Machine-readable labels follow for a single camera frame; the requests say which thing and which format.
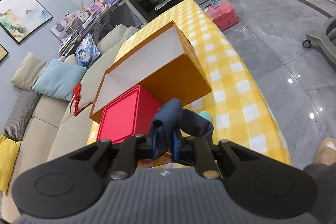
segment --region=yellow pillow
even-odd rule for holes
[[[0,135],[0,191],[7,195],[20,143]]]

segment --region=sofa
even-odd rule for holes
[[[135,27],[118,25],[97,44],[101,56],[80,82],[82,90],[79,108],[94,100],[105,70],[114,63],[122,44],[137,31]],[[68,56],[65,62],[77,64],[74,55]],[[12,223],[20,216],[11,197],[11,188],[21,173],[86,145],[93,123],[89,118],[90,110],[91,107],[87,107],[75,117],[68,101],[41,96],[21,141],[7,196],[2,198],[1,213],[4,220]]]

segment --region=gray marble floor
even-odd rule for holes
[[[302,169],[324,138],[336,139],[336,67],[318,46],[302,47],[305,33],[328,18],[297,0],[228,1],[240,22],[223,33],[265,96],[293,165]],[[336,15],[329,0],[306,1]]]

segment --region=chair wheel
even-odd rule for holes
[[[302,45],[304,48],[310,48],[311,47],[311,41],[305,40],[302,42]]]

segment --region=teal toy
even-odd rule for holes
[[[211,117],[210,113],[207,112],[206,110],[201,111],[200,113],[198,113],[198,115],[200,115],[204,119],[207,119],[208,121],[212,122],[212,117]]]

